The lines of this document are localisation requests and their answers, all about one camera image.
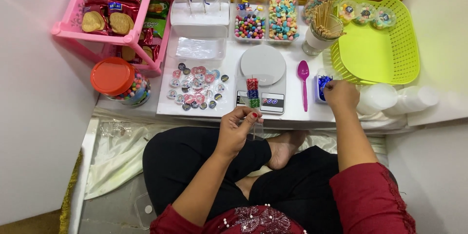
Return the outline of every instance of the green snack packet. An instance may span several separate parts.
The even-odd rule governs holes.
[[[166,21],[157,18],[145,18],[143,28],[153,28],[153,36],[162,38],[166,28]]]
[[[146,16],[166,19],[169,13],[169,4],[162,0],[150,0]]]

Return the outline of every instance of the orange jar lid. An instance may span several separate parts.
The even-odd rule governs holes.
[[[91,70],[91,84],[102,94],[117,96],[132,86],[135,68],[121,58],[111,57],[97,63]]]

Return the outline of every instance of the bare foot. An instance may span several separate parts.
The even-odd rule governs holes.
[[[252,189],[252,185],[254,184],[255,180],[257,180],[260,176],[256,177],[244,177],[243,179],[237,181],[235,184],[238,188],[242,190],[242,194],[249,200],[250,190]]]
[[[307,131],[288,131],[281,135],[266,138],[272,150],[272,158],[266,164],[273,170],[282,169],[305,141]]]

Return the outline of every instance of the red sleeve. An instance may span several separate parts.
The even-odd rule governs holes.
[[[352,166],[330,179],[344,234],[415,234],[389,171],[379,163]]]
[[[150,226],[150,234],[200,234],[203,228],[184,219],[171,204],[157,217]]]

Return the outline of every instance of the pink plastic spoon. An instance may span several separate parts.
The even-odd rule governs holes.
[[[302,60],[297,67],[297,75],[302,79],[302,102],[304,103],[304,111],[307,112],[307,85],[306,80],[309,77],[309,66],[305,60]]]

